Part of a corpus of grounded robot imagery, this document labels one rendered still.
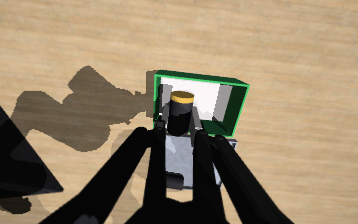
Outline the black battery with gold top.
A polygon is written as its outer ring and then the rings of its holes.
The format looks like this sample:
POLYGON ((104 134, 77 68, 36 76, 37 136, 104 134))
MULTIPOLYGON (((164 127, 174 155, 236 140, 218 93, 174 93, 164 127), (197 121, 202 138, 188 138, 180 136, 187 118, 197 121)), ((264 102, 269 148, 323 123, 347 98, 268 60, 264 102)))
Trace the black battery with gold top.
POLYGON ((170 108, 167 132, 176 137, 188 134, 194 95, 185 91, 173 91, 170 96, 170 108))
POLYGON ((182 190, 183 185, 184 185, 184 176, 166 173, 166 187, 167 188, 182 190))

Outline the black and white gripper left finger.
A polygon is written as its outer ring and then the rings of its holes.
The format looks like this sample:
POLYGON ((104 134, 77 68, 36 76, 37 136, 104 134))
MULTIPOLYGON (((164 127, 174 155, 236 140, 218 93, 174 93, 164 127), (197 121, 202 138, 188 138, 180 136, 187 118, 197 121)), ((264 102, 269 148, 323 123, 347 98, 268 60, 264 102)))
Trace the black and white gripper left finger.
POLYGON ((139 224, 167 224, 166 134, 170 103, 154 129, 137 127, 86 186, 38 224, 104 224, 151 147, 139 224))

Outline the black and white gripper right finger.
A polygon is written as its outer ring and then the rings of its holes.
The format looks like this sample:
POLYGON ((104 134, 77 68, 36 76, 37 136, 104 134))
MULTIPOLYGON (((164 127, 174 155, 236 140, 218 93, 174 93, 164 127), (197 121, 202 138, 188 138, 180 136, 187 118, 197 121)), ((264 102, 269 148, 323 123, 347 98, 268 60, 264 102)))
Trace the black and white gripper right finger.
POLYGON ((208 135, 196 106, 192 107, 189 127, 194 147, 192 200, 199 200, 200 224, 227 224, 214 166, 242 224, 294 224, 279 210, 228 140, 222 135, 208 135))

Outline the green open-top box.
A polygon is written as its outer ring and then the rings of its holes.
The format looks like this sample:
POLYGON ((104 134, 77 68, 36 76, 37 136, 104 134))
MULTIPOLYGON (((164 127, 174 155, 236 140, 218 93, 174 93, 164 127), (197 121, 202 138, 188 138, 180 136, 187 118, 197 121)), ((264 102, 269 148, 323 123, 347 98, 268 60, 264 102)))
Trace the green open-top box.
POLYGON ((185 91, 194 95, 193 106, 208 135, 233 138, 249 88, 236 78, 160 69, 154 78, 153 129, 171 92, 185 91))

